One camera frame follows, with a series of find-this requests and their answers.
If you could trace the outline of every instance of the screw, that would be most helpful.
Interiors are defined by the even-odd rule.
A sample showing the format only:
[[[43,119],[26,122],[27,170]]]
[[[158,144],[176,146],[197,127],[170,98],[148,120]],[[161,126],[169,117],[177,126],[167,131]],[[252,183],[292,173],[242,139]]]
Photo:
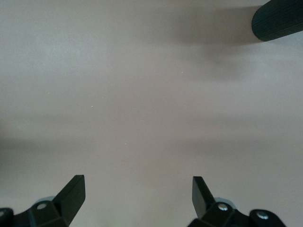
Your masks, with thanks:
[[[268,219],[268,215],[265,212],[263,212],[263,211],[258,211],[257,212],[257,216],[259,218],[263,219],[263,220],[267,220]]]
[[[46,203],[41,203],[37,206],[37,210],[42,210],[45,207],[46,207]]]
[[[223,204],[223,203],[220,203],[220,204],[218,205],[218,208],[219,208],[220,210],[222,210],[222,211],[227,211],[227,210],[228,210],[228,207],[227,207],[225,204]]]

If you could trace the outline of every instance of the black plastic part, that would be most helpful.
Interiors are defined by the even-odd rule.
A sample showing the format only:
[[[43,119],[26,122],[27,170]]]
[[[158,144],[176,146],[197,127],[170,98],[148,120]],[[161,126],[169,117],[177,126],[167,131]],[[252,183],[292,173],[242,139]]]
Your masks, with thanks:
[[[205,181],[200,176],[193,177],[192,200],[199,219],[204,216],[206,211],[214,203],[216,203]]]
[[[41,201],[14,215],[2,208],[0,227],[68,227],[85,200],[83,175],[74,176],[52,201]]]
[[[303,0],[271,0],[255,13],[251,28],[262,41],[303,31]]]
[[[250,216],[246,216],[228,203],[216,202],[202,177],[193,178],[192,199],[198,219],[194,219],[188,227],[286,227],[270,211],[252,210]],[[265,213],[266,218],[260,218],[258,212]]]
[[[53,203],[69,225],[85,200],[85,183],[83,175],[74,176],[56,195]]]
[[[258,217],[258,212],[267,214],[268,219],[262,219]],[[252,210],[250,212],[250,218],[258,227],[286,227],[286,225],[284,225],[284,223],[276,214],[268,210]]]
[[[219,209],[220,204],[224,204],[227,210]],[[232,223],[234,213],[234,209],[229,204],[217,202],[208,209],[201,221],[212,227],[226,227]]]
[[[8,227],[12,224],[14,211],[10,208],[0,208],[0,227]]]

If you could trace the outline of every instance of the metal screw head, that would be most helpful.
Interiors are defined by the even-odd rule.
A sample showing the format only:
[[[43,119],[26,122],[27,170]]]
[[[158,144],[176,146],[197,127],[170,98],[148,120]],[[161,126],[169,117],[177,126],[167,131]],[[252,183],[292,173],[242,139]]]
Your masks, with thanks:
[[[263,211],[258,211],[257,212],[257,216],[259,218],[263,219],[263,220],[267,220],[268,219],[268,215],[265,212],[263,212]]]
[[[46,203],[41,203],[37,206],[37,210],[42,210],[46,207]]]
[[[228,210],[228,207],[224,203],[219,203],[218,208],[222,211]]]

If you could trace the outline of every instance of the black plastic bracket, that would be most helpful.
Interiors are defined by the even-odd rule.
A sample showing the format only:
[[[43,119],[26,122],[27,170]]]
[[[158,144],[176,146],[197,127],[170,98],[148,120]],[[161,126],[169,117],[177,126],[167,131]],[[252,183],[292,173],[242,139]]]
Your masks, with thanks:
[[[68,227],[84,200],[84,176],[76,175],[52,201],[38,202],[17,215],[0,208],[0,227]]]
[[[198,218],[188,227],[286,227],[268,210],[252,210],[248,217],[228,203],[216,202],[200,176],[193,178],[192,199]]]

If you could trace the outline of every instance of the beige floor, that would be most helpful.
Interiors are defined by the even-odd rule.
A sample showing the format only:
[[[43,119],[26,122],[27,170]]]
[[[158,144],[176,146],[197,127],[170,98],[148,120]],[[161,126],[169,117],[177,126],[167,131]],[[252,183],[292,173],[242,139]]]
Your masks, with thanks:
[[[72,227],[186,227],[192,176],[303,223],[303,33],[261,43],[266,0],[0,2],[0,207],[77,174]]]

